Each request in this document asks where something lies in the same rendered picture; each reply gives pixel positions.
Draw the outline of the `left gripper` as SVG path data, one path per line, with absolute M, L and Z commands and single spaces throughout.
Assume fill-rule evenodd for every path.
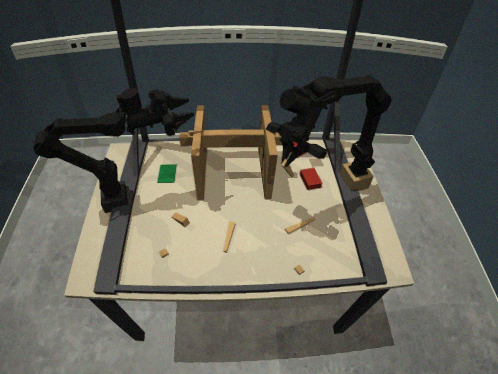
M 291 151 L 292 152 L 291 152 L 291 154 L 290 154 L 290 156 L 285 164 L 285 167 L 288 167 L 302 153 L 309 153 L 318 159 L 324 159 L 326 154 L 327 154 L 327 150 L 325 148 L 319 146 L 318 144 L 311 145 L 310 143 L 307 142 L 309 140 L 309 135 L 310 135 L 312 129 L 315 128 L 316 122 L 313 122 L 313 121 L 311 121 L 311 120 L 309 120 L 309 119 L 307 119 L 299 114 L 297 115 L 297 117 L 294 117 L 294 118 L 297 119 L 298 124 L 302 124 L 303 122 L 307 123 L 307 129 L 308 129 L 307 136 L 303 141 L 302 140 L 300 141 L 298 139 L 293 141 L 293 142 L 297 143 L 297 146 L 294 146 L 295 143 L 290 142 L 288 139 L 286 139 L 284 137 L 279 138 L 279 140 L 282 142 L 282 145 L 283 145 L 281 164 L 283 163 L 283 161 L 285 159 L 288 158 Z M 266 127 L 266 130 L 273 133 L 273 134 L 277 133 L 278 129 L 279 129 L 279 131 L 278 131 L 278 133 L 279 133 L 280 129 L 281 129 L 281 125 L 278 123 L 274 123 L 274 122 L 270 122 Z M 293 148 L 292 148 L 292 146 L 293 146 Z M 300 151 L 303 151 L 303 152 L 300 152 Z

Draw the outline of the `tan wooden rail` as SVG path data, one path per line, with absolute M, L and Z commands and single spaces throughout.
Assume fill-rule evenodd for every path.
M 274 134 L 276 145 L 283 146 L 279 133 Z M 180 146 L 192 146 L 193 136 L 180 133 Z M 264 130 L 202 130 L 203 148 L 263 147 Z

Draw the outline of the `black metal overhead frame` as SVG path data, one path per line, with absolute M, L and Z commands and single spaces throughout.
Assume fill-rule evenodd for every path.
M 111 6 L 113 10 L 116 30 L 118 34 L 119 44 L 121 48 L 121 53 L 123 57 L 123 62 L 125 66 L 125 71 L 127 75 L 127 80 L 129 84 L 129 88 L 137 88 L 135 74 L 133 70 L 125 24 L 121 9 L 120 0 L 110 0 Z M 348 29 L 346 33 L 346 38 L 344 42 L 344 47 L 342 51 L 342 56 L 339 64 L 339 69 L 337 73 L 336 79 L 345 79 L 351 50 L 357 30 L 357 25 L 361 13 L 363 0 L 354 0 L 353 6 L 351 10 L 350 20 L 348 24 Z M 334 111 L 334 115 L 333 115 Z M 330 104 L 322 139 L 323 142 L 325 139 L 329 140 L 329 136 L 331 133 L 332 125 L 334 121 L 334 168 L 336 172 L 340 171 L 340 115 L 339 115 L 339 101 L 333 102 Z M 148 133 L 146 126 L 140 127 L 140 133 L 143 142 L 149 141 Z M 138 128 L 134 129 L 135 134 L 132 135 L 133 142 L 133 176 L 138 176 L 139 173 L 139 153 L 138 153 Z

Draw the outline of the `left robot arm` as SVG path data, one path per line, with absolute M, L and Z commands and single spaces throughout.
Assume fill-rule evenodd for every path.
M 309 92 L 307 88 L 313 93 Z M 367 168 L 370 168 L 375 163 L 375 160 L 372 158 L 372 141 L 381 114 L 388 110 L 392 100 L 380 82 L 371 75 L 348 79 L 321 76 L 300 89 L 294 86 L 292 89 L 285 90 L 280 96 L 280 106 L 314 122 L 317 121 L 322 108 L 328 109 L 325 103 L 331 104 L 339 101 L 341 97 L 346 95 L 366 93 L 368 111 L 360 139 L 353 143 L 350 149 L 355 158 L 352 165 L 348 167 L 355 177 L 368 175 Z M 307 128 L 307 123 L 298 124 L 297 119 L 293 118 L 291 122 L 281 125 L 279 135 L 287 138 L 289 141 L 295 141 L 296 137 L 299 140 L 303 140 L 307 136 L 307 130 L 305 128 L 302 129 L 302 126 Z

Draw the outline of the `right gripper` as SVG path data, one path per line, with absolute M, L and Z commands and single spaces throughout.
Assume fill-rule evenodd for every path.
M 146 125 L 147 126 L 150 125 L 150 128 L 153 127 L 153 124 L 162 123 L 165 127 L 166 135 L 173 136 L 173 135 L 175 135 L 175 131 L 177 131 L 177 129 L 182 124 L 184 124 L 187 120 L 189 120 L 191 117 L 194 116 L 194 112 L 182 113 L 182 114 L 176 114 L 176 113 L 172 112 L 172 115 L 169 114 L 167 107 L 170 108 L 170 110 L 173 110 L 173 109 L 189 102 L 189 99 L 188 98 L 172 97 L 168 93 L 166 96 L 165 90 L 163 90 L 163 91 L 164 91 L 165 101 L 163 103 L 162 110 L 164 110 L 164 111 L 166 110 L 166 112 L 164 112 L 164 113 L 166 113 L 166 116 L 148 114 L 148 111 L 151 111 L 151 108 L 149 108 L 149 105 L 146 105 L 146 108 L 143 109 L 144 118 L 145 118 Z M 162 111 L 162 110 L 160 110 L 160 111 Z M 164 117 L 164 123 L 162 121 L 163 117 Z M 174 128 L 175 128 L 175 131 L 174 131 Z

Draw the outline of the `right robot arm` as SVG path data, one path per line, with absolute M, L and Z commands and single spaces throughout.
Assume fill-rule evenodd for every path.
M 151 94 L 148 94 L 149 98 L 151 98 L 151 105 L 149 105 L 151 111 L 148 111 L 148 114 L 164 115 L 162 110 L 165 101 L 164 92 L 155 89 L 149 91 L 149 93 Z M 99 179 L 99 189 L 104 191 L 105 200 L 121 197 L 121 186 L 118 181 L 116 163 L 108 158 L 96 160 L 62 144 L 59 138 L 62 135 L 87 133 L 101 133 L 105 136 L 118 137 L 125 132 L 126 122 L 128 125 L 127 132 L 134 135 L 134 129 L 147 126 L 137 89 L 126 89 L 117 95 L 117 101 L 122 110 L 119 107 L 115 112 L 101 117 L 56 119 L 37 134 L 34 144 L 34 151 L 38 156 L 59 158 L 93 173 Z M 128 116 L 127 119 L 125 115 Z M 52 132 L 50 132 L 51 130 Z

